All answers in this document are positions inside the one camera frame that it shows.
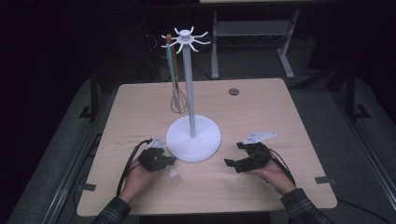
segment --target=wooden table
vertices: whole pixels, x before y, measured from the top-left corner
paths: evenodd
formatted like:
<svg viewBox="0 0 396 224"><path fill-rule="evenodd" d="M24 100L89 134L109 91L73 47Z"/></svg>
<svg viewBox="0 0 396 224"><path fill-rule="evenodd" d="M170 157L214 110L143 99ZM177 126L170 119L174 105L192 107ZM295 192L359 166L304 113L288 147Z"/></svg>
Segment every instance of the wooden table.
<svg viewBox="0 0 396 224"><path fill-rule="evenodd" d="M185 83L180 88L185 91ZM276 132L264 142L278 152L293 173L297 186L318 208L333 208L325 176L299 114L282 79L241 79L193 82L195 113L214 120L221 131L218 151L199 162L176 161L183 182L172 185L163 171L132 203L133 215L195 214L284 209L275 190L255 175L237 174L224 158L247 156L237 148L249 131ZM236 96L229 94L237 88ZM134 146L160 135L185 116L171 111L171 83L128 84L119 88L78 205L80 216L96 216L115 196L123 167Z"/></svg>

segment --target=desk leg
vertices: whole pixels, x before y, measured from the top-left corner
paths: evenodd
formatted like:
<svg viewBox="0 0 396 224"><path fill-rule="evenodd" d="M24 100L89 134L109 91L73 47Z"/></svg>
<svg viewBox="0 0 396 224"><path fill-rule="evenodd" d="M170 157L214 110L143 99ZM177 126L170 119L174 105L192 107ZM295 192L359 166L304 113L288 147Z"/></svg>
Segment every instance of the desk leg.
<svg viewBox="0 0 396 224"><path fill-rule="evenodd" d="M279 56L280 61L282 62L283 69L285 70L286 77L293 79L294 74L291 70L288 58L286 57L286 53L288 52L289 44L291 41L291 37L293 36L294 28L296 26L298 14L300 13L300 9L295 9L293 12L293 16L291 17L288 31L286 32L286 40L285 44L283 45L282 49L277 50L277 55Z"/></svg>
<svg viewBox="0 0 396 224"><path fill-rule="evenodd" d="M219 79L219 66L218 66L218 12L213 13L213 37L212 37L212 78Z"/></svg>

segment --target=white pole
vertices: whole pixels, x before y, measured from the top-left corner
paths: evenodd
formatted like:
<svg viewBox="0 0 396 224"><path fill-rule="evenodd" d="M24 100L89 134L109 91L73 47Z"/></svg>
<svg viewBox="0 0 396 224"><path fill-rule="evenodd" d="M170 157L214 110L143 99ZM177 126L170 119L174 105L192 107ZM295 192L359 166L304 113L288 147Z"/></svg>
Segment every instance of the white pole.
<svg viewBox="0 0 396 224"><path fill-rule="evenodd" d="M191 48L190 45L183 45L184 75L186 77L187 103L189 107L190 133L191 138L195 138L195 114L194 97L192 90L192 71L191 71Z"/></svg>

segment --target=dark background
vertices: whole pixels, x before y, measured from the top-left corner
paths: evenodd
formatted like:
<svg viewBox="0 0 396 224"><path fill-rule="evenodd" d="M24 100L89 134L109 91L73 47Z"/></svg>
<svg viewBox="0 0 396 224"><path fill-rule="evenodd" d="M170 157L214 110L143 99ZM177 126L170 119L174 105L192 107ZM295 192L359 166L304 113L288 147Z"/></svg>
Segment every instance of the dark background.
<svg viewBox="0 0 396 224"><path fill-rule="evenodd" d="M156 54L148 50L153 42L146 35L163 35L175 26L211 30L210 11L179 10L170 15L160 10L82 10L127 8L135 2L96 4L0 2L2 223L20 198L74 95L91 73L98 74L104 92L121 83L150 82L155 76L150 64L155 63ZM222 14L230 19L259 19L263 15L271 16L272 11L238 13L233 9ZM294 38L312 35L318 39L312 68L324 69L349 55L356 64L357 76L370 85L378 102L395 121L394 15L392 3L338 2L305 7Z"/></svg>

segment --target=plaid sleeve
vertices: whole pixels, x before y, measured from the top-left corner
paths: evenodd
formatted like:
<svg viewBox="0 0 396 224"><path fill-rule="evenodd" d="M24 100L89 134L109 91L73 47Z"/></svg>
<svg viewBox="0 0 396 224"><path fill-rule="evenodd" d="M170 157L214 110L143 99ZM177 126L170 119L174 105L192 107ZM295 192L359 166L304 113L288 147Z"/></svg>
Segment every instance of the plaid sleeve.
<svg viewBox="0 0 396 224"><path fill-rule="evenodd" d="M302 189L295 189L289 192L283 196L280 201L285 205L293 223L332 223L306 197L305 192Z"/></svg>
<svg viewBox="0 0 396 224"><path fill-rule="evenodd" d="M121 224L131 212L131 207L120 198L113 198L110 203L99 213L93 223L114 223Z"/></svg>

